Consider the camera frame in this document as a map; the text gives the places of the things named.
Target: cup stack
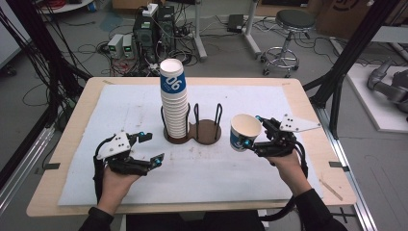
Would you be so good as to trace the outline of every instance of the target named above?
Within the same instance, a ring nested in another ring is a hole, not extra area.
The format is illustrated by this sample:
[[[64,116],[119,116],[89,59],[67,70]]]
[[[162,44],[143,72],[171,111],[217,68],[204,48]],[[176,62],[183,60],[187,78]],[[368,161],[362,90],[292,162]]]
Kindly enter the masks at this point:
[[[184,68],[179,60],[166,59],[160,63],[160,86],[168,135],[175,139],[184,138],[190,129],[186,122],[189,102]]]

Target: human hand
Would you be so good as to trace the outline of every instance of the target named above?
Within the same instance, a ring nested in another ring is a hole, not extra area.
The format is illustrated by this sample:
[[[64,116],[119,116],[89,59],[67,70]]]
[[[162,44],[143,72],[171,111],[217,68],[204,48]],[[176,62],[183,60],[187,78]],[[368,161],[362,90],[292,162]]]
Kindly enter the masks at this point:
[[[132,184],[139,178],[139,175],[119,174],[106,167],[103,177],[102,196],[97,206],[98,209],[113,216],[123,197],[125,197]]]
[[[266,157],[275,164],[282,180],[289,186],[294,196],[300,195],[312,189],[300,167],[299,159],[295,150],[284,157]]]

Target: power supply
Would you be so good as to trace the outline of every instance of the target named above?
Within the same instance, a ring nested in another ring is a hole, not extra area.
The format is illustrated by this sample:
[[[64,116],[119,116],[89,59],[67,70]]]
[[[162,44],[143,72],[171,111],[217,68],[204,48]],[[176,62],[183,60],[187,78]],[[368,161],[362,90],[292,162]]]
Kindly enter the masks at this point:
[[[162,6],[159,8],[157,21],[160,26],[159,34],[162,47],[168,51],[175,50],[176,42],[174,38],[174,7]]]
[[[158,42],[157,26],[153,18],[138,15],[133,26],[133,34],[137,43],[138,53],[141,61],[149,61],[155,64],[156,46]]]
[[[135,59],[136,45],[133,41],[132,35],[123,36],[123,52],[125,54],[125,59],[133,60]]]
[[[243,26],[243,14],[229,15],[227,32],[241,33],[242,26]]]
[[[114,35],[114,37],[109,41],[108,48],[113,59],[120,59],[123,55],[123,35]]]

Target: electronic equipment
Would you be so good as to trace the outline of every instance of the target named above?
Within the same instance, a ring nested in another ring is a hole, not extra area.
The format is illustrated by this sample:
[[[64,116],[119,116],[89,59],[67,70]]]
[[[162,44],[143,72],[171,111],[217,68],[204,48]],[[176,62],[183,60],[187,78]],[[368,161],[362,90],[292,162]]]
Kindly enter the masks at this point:
[[[124,35],[123,36],[123,53],[125,55],[125,59],[133,60],[136,58],[136,45],[133,40],[132,35]]]
[[[157,15],[159,23],[159,35],[162,42],[162,47],[168,52],[175,50],[176,42],[174,38],[174,7],[162,6],[159,8]]]
[[[243,14],[229,15],[227,32],[241,33],[242,26],[243,26]]]
[[[309,0],[262,0],[263,5],[307,7]]]
[[[108,48],[113,59],[120,59],[123,55],[123,35],[114,35],[114,37],[109,41]]]
[[[155,20],[149,16],[138,15],[133,26],[133,34],[137,43],[140,60],[155,64],[157,62],[156,46],[158,42]]]

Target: metal pole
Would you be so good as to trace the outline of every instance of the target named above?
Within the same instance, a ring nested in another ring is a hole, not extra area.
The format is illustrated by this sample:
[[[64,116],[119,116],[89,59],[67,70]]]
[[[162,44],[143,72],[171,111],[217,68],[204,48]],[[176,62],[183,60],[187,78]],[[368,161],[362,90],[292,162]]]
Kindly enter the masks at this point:
[[[195,0],[195,31],[194,31],[194,42],[195,47],[197,47],[198,54],[200,56],[200,61],[203,62],[207,59],[207,52],[205,51],[203,42],[200,37],[200,17],[201,17],[201,0]]]
[[[251,36],[252,23],[254,21],[257,4],[258,0],[252,0],[251,6],[249,8],[249,15],[248,21],[246,22],[246,27],[242,29],[243,37],[245,38],[246,42],[248,42],[249,46],[251,47],[252,51],[255,54],[255,60],[258,59],[258,56],[261,55],[261,49],[259,49],[254,38]]]
[[[334,63],[332,69],[313,81],[313,84],[307,84],[304,89],[309,90],[320,85],[318,91],[312,96],[311,102],[318,107],[323,108],[325,103],[332,94],[335,94],[332,101],[332,111],[330,115],[330,131],[337,139],[337,118],[340,108],[341,88],[343,80],[347,72],[351,69],[357,61],[361,53],[366,48],[367,44],[371,42],[372,38],[381,28],[384,21],[395,8],[399,0],[376,0],[371,6],[366,17],[353,34],[344,52],[339,59]]]

